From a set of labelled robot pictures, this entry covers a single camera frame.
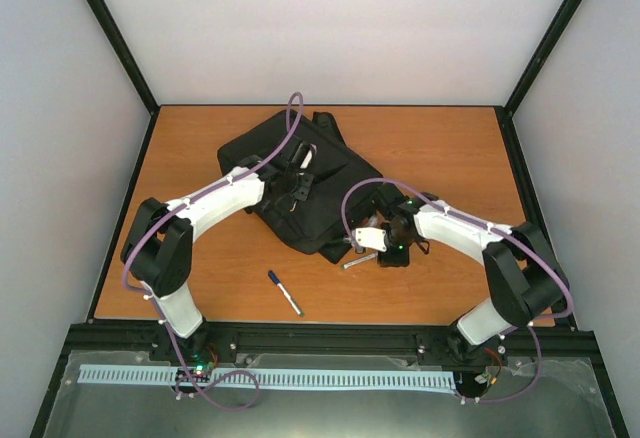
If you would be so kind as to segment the white pen green tip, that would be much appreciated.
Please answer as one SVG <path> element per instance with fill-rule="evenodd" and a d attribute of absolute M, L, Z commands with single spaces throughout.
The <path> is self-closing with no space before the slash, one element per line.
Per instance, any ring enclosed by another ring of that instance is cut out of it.
<path fill-rule="evenodd" d="M 360 265 L 362 263 L 366 263 L 366 262 L 371 261 L 371 260 L 376 260 L 377 259 L 377 255 L 378 255 L 378 253 L 371 253 L 371 254 L 368 254 L 366 256 L 357 258 L 355 260 L 351 260 L 349 262 L 346 262 L 346 263 L 342 264 L 341 268 L 343 270 L 346 270 L 346 269 L 355 267 L 357 265 Z"/>

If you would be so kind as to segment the black student backpack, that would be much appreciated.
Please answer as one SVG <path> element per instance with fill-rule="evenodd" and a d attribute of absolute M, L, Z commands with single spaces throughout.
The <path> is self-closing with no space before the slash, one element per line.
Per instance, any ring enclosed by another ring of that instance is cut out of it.
<path fill-rule="evenodd" d="M 317 147 L 315 157 L 305 170 L 298 169 L 295 162 L 302 143 L 313 143 Z M 269 185 L 287 172 L 314 176 L 306 201 L 271 196 Z M 346 217 L 348 226 L 354 228 L 378 211 L 374 203 L 378 183 L 358 188 L 346 207 L 341 207 L 352 186 L 366 179 L 380 178 L 382 174 L 347 147 L 336 119 L 329 112 L 315 112 L 311 119 L 303 117 L 285 148 L 258 173 L 267 174 L 269 181 L 262 201 L 246 211 L 256 214 L 285 245 L 307 255 L 318 253 L 332 264 L 338 263 L 351 248 L 342 218 Z"/>

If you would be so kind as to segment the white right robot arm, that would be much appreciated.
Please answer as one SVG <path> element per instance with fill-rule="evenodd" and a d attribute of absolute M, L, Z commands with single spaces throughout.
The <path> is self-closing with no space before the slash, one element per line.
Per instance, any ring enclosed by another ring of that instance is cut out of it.
<path fill-rule="evenodd" d="M 379 252 L 382 266 L 406 266 L 412 244 L 444 244 L 484 267 L 489 297 L 454 323 L 454 335 L 477 347 L 505 331 L 528 325 L 556 303 L 572 304 L 569 286 L 542 232 L 525 222 L 493 224 L 428 195 L 398 204 L 391 219 L 354 233 Z"/>

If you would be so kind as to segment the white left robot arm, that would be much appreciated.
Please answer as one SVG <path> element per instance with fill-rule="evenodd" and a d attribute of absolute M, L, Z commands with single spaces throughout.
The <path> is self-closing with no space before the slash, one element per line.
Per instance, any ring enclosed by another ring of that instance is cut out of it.
<path fill-rule="evenodd" d="M 204 317 L 187 284 L 195 242 L 231 215 L 271 201 L 272 194 L 302 201 L 313 181 L 307 168 L 314 144 L 294 140 L 272 158 L 251 155 L 222 178 L 184 197 L 161 202 L 149 198 L 139 206 L 121 251 L 122 281 L 153 303 L 160 322 L 175 334 L 172 346 L 186 360 L 201 358 L 208 336 Z"/>

